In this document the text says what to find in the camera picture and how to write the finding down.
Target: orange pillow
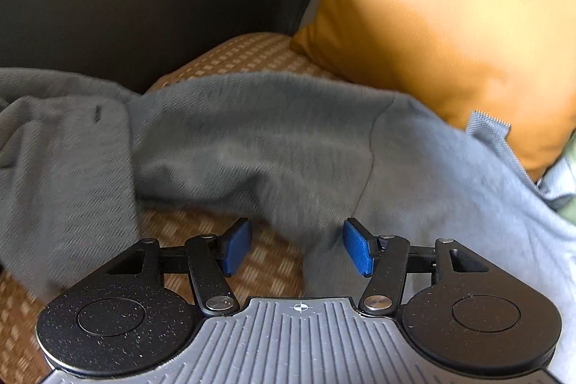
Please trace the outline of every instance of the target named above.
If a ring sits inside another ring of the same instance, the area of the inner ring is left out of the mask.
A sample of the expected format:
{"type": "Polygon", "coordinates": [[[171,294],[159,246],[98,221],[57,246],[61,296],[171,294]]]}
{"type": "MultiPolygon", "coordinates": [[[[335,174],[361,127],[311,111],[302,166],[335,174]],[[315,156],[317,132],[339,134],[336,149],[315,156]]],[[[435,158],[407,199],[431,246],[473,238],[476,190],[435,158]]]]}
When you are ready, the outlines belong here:
{"type": "Polygon", "coordinates": [[[506,121],[533,180],[576,127],[576,0],[322,0],[291,47],[458,128],[474,110],[506,121]]]}

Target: gray plastic panel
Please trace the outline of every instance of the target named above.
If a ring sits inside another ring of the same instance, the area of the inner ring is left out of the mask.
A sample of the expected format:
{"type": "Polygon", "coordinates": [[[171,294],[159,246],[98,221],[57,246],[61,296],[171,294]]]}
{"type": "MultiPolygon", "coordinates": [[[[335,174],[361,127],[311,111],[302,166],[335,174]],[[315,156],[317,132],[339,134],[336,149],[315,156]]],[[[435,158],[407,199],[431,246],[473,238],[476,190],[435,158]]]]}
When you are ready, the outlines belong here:
{"type": "MultiPolygon", "coordinates": [[[[44,384],[478,384],[429,363],[394,321],[360,315],[346,298],[256,298],[206,320],[174,359],[136,376],[82,379],[54,371],[44,384]]],[[[559,384],[540,370],[501,384],[559,384]]]]}

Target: gray knit fabric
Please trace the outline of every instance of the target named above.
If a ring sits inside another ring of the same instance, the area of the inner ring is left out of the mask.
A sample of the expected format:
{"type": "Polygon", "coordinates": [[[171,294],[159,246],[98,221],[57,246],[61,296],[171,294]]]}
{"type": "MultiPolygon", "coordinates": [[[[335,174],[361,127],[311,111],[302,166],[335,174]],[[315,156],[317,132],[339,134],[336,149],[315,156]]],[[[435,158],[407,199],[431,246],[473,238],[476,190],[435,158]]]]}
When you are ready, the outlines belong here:
{"type": "Polygon", "coordinates": [[[136,240],[136,195],[263,217],[303,250],[310,295],[358,299],[366,279],[340,237],[355,216],[416,245],[455,238],[547,295],[564,325],[551,370],[574,382],[575,228],[408,96],[291,74],[136,96],[22,69],[0,70],[0,96],[0,261],[37,293],[136,240]]]}
{"type": "Polygon", "coordinates": [[[485,144],[508,168],[518,177],[520,182],[532,190],[540,199],[558,211],[569,200],[576,197],[576,182],[572,177],[566,158],[560,158],[546,171],[546,174],[532,184],[526,169],[520,163],[506,141],[510,132],[510,124],[493,117],[474,111],[468,120],[465,133],[485,144]]]}

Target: brown patterned upholstery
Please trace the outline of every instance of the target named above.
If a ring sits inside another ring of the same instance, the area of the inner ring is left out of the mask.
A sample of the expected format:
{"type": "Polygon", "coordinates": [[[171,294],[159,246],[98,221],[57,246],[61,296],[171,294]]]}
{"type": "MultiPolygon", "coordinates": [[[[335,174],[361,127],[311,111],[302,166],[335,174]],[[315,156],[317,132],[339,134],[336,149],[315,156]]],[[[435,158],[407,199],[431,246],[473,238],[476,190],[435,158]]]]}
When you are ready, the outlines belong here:
{"type": "MultiPolygon", "coordinates": [[[[157,81],[151,90],[182,80],[215,73],[290,71],[335,78],[289,49],[290,38],[274,33],[253,33],[233,38],[186,66],[157,81]]],[[[200,233],[222,233],[234,217],[200,210],[156,211],[142,215],[143,236],[159,239],[162,246],[182,245],[200,233]]],[[[230,285],[243,303],[249,296],[299,297],[302,261],[298,251],[269,227],[255,226],[252,251],[230,285]]],[[[192,301],[188,279],[168,275],[167,288],[192,301]]],[[[6,384],[35,384],[48,372],[34,336],[43,305],[6,272],[0,275],[0,379],[6,384]]]]}

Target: green fabric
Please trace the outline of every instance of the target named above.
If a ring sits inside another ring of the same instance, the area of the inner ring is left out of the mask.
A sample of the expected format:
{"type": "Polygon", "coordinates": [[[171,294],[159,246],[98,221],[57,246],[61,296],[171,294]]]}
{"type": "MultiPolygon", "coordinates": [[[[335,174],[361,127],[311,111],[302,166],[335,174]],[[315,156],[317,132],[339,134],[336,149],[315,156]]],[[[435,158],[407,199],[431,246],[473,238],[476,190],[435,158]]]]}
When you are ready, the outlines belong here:
{"type": "MultiPolygon", "coordinates": [[[[566,144],[563,155],[566,157],[572,168],[572,177],[576,178],[576,175],[574,174],[574,169],[576,168],[576,132],[572,134],[572,137],[566,144]]],[[[573,225],[576,225],[576,197],[572,198],[570,202],[558,210],[558,215],[565,218],[573,225]]]]}

